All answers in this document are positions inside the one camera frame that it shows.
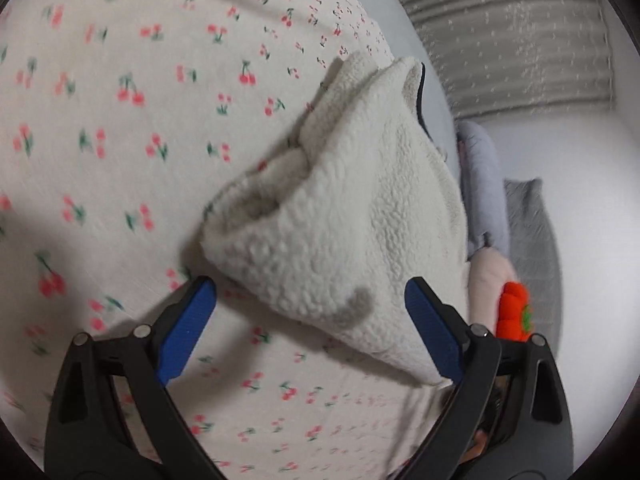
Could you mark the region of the white fleece jacket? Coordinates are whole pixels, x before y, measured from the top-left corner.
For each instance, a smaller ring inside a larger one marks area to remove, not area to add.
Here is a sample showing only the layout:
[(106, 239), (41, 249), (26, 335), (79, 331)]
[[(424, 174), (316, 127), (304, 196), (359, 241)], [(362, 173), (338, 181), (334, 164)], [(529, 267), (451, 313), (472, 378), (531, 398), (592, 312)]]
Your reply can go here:
[(465, 312), (468, 229), (412, 106), (415, 70), (351, 55), (296, 144), (215, 197), (202, 248), (273, 311), (435, 385), (405, 287), (420, 276)]

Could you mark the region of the orange pumpkin plush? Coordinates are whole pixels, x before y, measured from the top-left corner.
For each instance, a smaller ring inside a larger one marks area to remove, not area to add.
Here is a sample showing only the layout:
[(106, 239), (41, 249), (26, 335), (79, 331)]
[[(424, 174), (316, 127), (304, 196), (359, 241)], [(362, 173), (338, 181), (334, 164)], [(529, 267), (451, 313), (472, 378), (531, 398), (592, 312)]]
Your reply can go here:
[(505, 340), (526, 341), (533, 331), (527, 288), (519, 282), (506, 282), (498, 302), (495, 335)]

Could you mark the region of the beige pink cushion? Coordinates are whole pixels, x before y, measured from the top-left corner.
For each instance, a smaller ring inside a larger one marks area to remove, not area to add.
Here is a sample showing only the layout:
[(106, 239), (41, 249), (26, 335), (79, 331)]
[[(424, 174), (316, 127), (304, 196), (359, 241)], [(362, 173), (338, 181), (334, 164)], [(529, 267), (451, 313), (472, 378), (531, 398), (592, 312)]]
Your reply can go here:
[(507, 282), (518, 276), (510, 260), (492, 247), (485, 247), (471, 258), (469, 273), (469, 319), (493, 333), (498, 321), (498, 302)]

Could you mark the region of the grey quilted pillow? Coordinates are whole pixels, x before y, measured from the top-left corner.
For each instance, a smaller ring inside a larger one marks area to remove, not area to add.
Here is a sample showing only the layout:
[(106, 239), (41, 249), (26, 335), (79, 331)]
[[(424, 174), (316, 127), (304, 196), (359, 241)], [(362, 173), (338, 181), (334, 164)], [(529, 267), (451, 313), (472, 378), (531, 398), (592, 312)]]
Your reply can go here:
[(552, 222), (544, 204), (542, 181), (505, 180), (510, 228), (510, 260), (527, 287), (532, 319), (551, 349), (560, 345), (563, 316), (561, 259)]

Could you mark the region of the grey-blue folded blanket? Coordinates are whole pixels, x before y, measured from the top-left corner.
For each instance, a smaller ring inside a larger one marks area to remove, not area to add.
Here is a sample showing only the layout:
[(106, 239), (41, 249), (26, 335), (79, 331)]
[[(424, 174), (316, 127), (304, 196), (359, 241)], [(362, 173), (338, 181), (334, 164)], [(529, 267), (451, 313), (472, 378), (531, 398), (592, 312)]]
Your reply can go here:
[(495, 144), (485, 128), (464, 120), (458, 123), (458, 149), (469, 257), (486, 247), (507, 257), (510, 229), (506, 191)]

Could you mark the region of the cherry print bed pad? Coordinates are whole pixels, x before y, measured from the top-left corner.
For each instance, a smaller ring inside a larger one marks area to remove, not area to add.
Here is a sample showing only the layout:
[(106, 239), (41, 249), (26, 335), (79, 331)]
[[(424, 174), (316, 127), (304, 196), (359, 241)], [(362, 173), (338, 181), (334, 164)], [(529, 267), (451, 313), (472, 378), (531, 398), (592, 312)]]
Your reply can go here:
[[(354, 52), (359, 0), (10, 0), (1, 13), (1, 418), (41, 464), (73, 336), (128, 333), (208, 272), (218, 191), (287, 148)], [(230, 479), (385, 479), (431, 393), (237, 284), (169, 387)]]

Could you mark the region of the grey dotted curtain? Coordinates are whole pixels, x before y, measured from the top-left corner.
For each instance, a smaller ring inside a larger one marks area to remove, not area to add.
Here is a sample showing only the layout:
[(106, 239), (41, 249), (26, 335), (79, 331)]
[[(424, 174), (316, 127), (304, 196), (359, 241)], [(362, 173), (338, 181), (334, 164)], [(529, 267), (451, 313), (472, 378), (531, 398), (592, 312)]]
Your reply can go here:
[(600, 0), (399, 0), (455, 118), (609, 110)]

